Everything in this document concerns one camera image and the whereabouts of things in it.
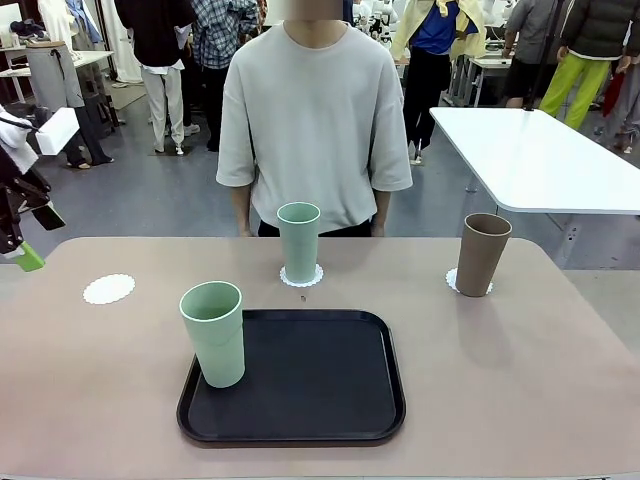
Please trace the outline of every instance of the brown cup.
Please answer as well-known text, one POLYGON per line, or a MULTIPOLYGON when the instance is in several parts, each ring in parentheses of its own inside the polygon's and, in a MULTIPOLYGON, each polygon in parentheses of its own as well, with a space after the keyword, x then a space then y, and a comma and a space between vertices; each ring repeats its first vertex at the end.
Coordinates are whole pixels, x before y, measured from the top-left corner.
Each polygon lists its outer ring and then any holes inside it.
POLYGON ((469 215, 464 221, 456 288, 467 297, 484 297, 507 245, 511 224, 488 213, 469 215))

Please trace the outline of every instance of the tray rim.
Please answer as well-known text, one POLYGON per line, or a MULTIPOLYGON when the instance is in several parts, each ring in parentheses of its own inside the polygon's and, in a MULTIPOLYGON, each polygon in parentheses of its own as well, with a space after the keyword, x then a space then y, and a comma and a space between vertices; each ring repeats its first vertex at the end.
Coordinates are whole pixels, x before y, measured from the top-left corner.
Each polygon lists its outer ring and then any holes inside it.
POLYGON ((404 424, 406 414, 407 414, 407 406, 404 395, 404 389, 402 387, 402 380, 400 376, 400 368, 398 365, 398 359, 395 351, 395 344, 393 341, 393 334, 391 329, 386 324, 384 320, 382 320, 379 316, 367 312, 364 310, 356 310, 356 309, 309 309, 309 310, 300 310, 300 309, 247 309, 243 310, 243 315, 248 315, 250 317, 256 316, 256 314, 260 313, 276 313, 276 312, 296 312, 298 314, 316 314, 318 312, 325 312, 331 315, 350 313, 350 314, 359 314, 359 320, 363 322, 369 322, 376 324, 382 333, 382 340, 384 346, 384 353, 387 361, 387 373, 389 375, 390 384, 392 386, 392 397, 393 403, 396 408, 396 415, 393 419, 393 422, 387 427, 385 430, 380 432, 379 434, 368 435, 366 437, 354 438, 351 437, 335 437, 335 438, 323 438, 323 439, 313 439, 313 438, 287 438, 287 439, 259 439, 259 438, 238 438, 238 439, 229 439, 229 440, 215 440, 215 439, 205 439, 198 433, 196 433, 193 428, 190 426, 188 422, 189 410, 192 402, 192 392, 195 390, 198 381, 200 380, 200 376, 202 375, 202 371, 200 370, 200 364, 198 363, 198 358, 194 355, 191 366, 189 367, 189 373, 187 374, 187 378, 185 380, 184 387, 182 389, 182 393, 180 394, 180 399, 178 401, 178 406, 176 410, 176 417, 178 421, 178 425, 180 427, 180 431, 187 436, 189 439, 195 441, 198 444, 204 446, 226 446, 233 448, 241 448, 241 447, 258 447, 260 445, 265 445, 267 447, 274 446, 282 446, 282 447, 321 447, 321 446, 368 446, 368 445, 376 445, 380 443, 384 443, 387 440, 390 440, 402 427, 404 424))

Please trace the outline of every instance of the coaster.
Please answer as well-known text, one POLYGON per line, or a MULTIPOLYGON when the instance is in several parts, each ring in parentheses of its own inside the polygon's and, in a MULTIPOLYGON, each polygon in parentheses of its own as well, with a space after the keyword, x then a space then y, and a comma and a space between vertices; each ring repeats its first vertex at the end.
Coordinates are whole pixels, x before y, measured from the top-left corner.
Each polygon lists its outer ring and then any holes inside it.
POLYGON ((316 276, 314 277, 314 279, 307 283, 290 282, 289 279, 287 278, 287 272, 285 270, 285 267, 282 267, 282 270, 280 270, 280 280, 282 280, 282 283, 295 288, 313 287, 314 285, 320 283, 323 277, 324 277, 324 270, 320 265, 316 265, 316 276))
MULTIPOLYGON (((456 280, 458 279, 458 269, 454 268, 453 270, 449 270, 447 272, 447 284, 456 292, 460 293, 460 290, 456 287, 456 280)), ((489 290, 487 290, 487 295, 489 295, 493 291, 493 282, 489 284, 489 290)))
POLYGON ((92 282, 82 296, 91 305, 108 305, 125 298, 135 286, 135 280, 129 275, 109 275, 92 282))

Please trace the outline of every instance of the white pants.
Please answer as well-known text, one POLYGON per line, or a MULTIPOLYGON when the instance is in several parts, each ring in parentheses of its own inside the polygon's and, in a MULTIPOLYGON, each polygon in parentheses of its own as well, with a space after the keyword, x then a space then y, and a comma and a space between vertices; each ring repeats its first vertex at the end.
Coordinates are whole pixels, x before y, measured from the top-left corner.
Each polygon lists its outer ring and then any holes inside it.
POLYGON ((156 75, 142 68, 142 81, 149 97, 153 133, 155 134, 155 149, 158 152, 164 152, 167 103, 169 105, 169 118, 171 118, 171 138, 173 138, 176 145, 182 145, 182 142, 184 142, 184 105, 182 103, 180 71, 170 68, 169 73, 166 75, 156 75))

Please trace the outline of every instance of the plastic cup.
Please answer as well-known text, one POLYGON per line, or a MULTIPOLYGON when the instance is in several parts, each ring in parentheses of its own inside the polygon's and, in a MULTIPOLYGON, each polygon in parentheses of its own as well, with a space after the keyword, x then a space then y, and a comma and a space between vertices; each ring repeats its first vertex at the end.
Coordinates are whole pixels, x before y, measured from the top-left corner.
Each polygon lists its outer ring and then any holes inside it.
POLYGON ((293 283, 316 276, 320 209, 311 203, 289 203, 278 210, 285 274, 293 283))
POLYGON ((245 371, 240 289, 203 283, 184 294, 180 313, 206 382, 216 388, 238 383, 245 371))
POLYGON ((460 293, 467 297, 487 294, 511 231, 511 224, 497 215, 477 213, 465 219, 456 277, 460 293))

